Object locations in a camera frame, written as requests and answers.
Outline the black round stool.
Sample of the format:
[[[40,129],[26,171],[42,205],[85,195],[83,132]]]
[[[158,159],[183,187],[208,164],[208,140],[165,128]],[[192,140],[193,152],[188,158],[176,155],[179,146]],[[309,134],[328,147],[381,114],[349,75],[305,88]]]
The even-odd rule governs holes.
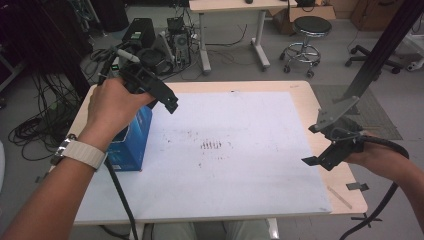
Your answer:
[[[321,62],[321,53],[310,44],[310,39],[326,37],[331,32],[332,25],[328,20],[318,16],[303,16],[293,22],[293,30],[302,35],[303,40],[291,43],[280,54],[280,60],[288,58],[283,66],[283,72],[289,73],[291,62],[297,61],[309,65],[306,76],[312,78],[313,68]]]

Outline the person's left hand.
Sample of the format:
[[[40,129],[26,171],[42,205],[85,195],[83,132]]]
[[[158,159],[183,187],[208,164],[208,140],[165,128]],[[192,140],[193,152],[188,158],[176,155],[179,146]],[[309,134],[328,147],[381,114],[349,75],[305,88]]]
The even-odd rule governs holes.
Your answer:
[[[90,97],[87,123],[78,140],[105,152],[113,138],[130,124],[137,111],[153,100],[154,97],[148,93],[129,93],[121,78],[105,80]]]

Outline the beige desk with white legs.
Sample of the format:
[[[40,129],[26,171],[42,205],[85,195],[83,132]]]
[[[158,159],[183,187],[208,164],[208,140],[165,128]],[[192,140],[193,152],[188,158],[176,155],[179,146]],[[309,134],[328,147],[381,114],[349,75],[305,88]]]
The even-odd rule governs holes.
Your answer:
[[[250,40],[257,54],[263,71],[270,67],[270,62],[261,45],[265,16],[268,10],[290,9],[296,4],[292,0],[189,0],[189,8],[199,16],[200,40],[199,56],[201,70],[204,75],[211,72],[208,51],[206,48],[205,14],[212,12],[257,11],[256,36]]]

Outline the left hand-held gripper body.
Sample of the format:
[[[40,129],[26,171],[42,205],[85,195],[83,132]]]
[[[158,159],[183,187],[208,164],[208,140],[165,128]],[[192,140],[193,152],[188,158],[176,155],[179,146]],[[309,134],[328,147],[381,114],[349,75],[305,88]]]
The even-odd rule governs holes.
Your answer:
[[[158,78],[174,67],[174,56],[164,33],[159,33],[150,47],[128,41],[121,46],[113,46],[111,50],[118,58],[116,70],[129,92],[173,95],[173,91]]]

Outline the black curtain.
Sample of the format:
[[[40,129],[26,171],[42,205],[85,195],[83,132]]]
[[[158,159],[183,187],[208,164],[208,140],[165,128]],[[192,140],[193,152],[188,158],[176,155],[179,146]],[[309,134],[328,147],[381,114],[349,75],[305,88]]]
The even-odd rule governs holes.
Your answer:
[[[41,79],[63,74],[79,97],[87,95],[80,63],[92,48],[68,0],[0,0],[0,27]]]

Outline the grey tape piece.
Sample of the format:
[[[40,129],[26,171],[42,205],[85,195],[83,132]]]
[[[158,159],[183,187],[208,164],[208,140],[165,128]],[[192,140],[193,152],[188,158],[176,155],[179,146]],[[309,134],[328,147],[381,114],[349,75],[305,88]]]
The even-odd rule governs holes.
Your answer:
[[[366,183],[359,183],[359,182],[348,183],[346,187],[348,188],[349,191],[360,190],[361,192],[363,192],[369,189],[369,186]]]

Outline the person's right hand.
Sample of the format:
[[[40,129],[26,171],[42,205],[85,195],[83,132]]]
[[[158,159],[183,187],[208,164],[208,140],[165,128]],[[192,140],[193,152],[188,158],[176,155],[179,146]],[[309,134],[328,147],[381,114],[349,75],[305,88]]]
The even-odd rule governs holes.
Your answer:
[[[350,154],[345,162],[362,166],[376,175],[389,178],[401,159],[402,155],[390,147],[365,142],[363,151]]]

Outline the black metal post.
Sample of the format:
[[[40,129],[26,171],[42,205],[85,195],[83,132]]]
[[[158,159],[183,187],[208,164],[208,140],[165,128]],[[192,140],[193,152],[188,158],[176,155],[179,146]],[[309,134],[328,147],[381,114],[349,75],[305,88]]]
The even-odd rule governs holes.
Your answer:
[[[359,102],[369,85],[379,76],[385,61],[423,12],[424,0],[404,0],[346,92],[332,105],[337,114],[343,116]]]

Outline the open grey computer tower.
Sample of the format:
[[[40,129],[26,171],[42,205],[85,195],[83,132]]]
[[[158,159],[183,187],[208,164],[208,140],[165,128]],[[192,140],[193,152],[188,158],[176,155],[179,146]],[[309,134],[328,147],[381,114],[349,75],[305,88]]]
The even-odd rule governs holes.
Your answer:
[[[189,50],[189,29],[185,26],[183,18],[168,18],[167,25],[169,33],[169,44],[175,57],[175,63],[180,68],[190,65],[191,55]]]

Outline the large black computer tower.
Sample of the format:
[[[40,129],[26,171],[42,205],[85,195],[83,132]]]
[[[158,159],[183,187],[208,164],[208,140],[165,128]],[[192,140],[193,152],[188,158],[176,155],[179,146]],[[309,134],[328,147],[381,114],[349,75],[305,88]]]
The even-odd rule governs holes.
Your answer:
[[[122,43],[127,46],[150,48],[156,39],[151,18],[135,18],[129,25]]]

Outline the thin beige strip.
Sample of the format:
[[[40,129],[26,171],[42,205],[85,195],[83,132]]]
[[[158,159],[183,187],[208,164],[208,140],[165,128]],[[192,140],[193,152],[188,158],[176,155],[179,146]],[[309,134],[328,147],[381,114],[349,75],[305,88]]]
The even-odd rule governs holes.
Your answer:
[[[332,187],[327,186],[328,191],[330,191],[337,199],[339,199],[347,208],[352,209],[352,205],[344,199],[336,190]]]

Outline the white table mat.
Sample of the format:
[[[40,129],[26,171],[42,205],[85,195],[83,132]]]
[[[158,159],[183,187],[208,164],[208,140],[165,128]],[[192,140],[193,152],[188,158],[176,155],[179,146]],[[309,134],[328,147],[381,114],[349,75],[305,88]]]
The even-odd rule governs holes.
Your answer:
[[[287,91],[181,93],[157,106],[141,170],[118,178],[138,221],[327,214],[332,207]]]

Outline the large brown cardboard box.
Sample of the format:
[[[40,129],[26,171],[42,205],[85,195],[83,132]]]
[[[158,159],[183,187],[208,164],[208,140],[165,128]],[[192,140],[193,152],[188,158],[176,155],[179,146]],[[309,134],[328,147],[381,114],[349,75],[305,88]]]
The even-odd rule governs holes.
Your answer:
[[[403,2],[404,0],[358,0],[351,22],[360,31],[383,31]]]

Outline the black office chair base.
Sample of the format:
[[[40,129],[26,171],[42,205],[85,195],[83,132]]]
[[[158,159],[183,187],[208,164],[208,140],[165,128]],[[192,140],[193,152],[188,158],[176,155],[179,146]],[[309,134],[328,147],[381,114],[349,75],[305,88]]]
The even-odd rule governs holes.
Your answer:
[[[356,53],[360,52],[362,53],[362,56],[356,56]],[[367,49],[365,49],[364,47],[360,46],[360,45],[356,45],[355,47],[353,47],[350,50],[350,53],[353,54],[353,57],[350,57],[346,63],[345,66],[346,67],[350,67],[352,65],[353,62],[355,61],[365,61],[368,59],[368,56],[371,54],[371,52]],[[391,67],[391,73],[392,74],[398,74],[402,69],[403,66],[397,62],[391,61],[391,60],[386,60],[384,62],[385,65]]]

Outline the blue cardboard box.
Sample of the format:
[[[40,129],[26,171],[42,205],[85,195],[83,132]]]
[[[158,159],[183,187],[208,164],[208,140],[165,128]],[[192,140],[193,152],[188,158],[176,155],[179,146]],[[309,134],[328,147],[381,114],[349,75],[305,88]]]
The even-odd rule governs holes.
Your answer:
[[[141,107],[131,123],[114,137],[107,149],[108,159],[114,170],[142,169],[151,120],[151,109]]]

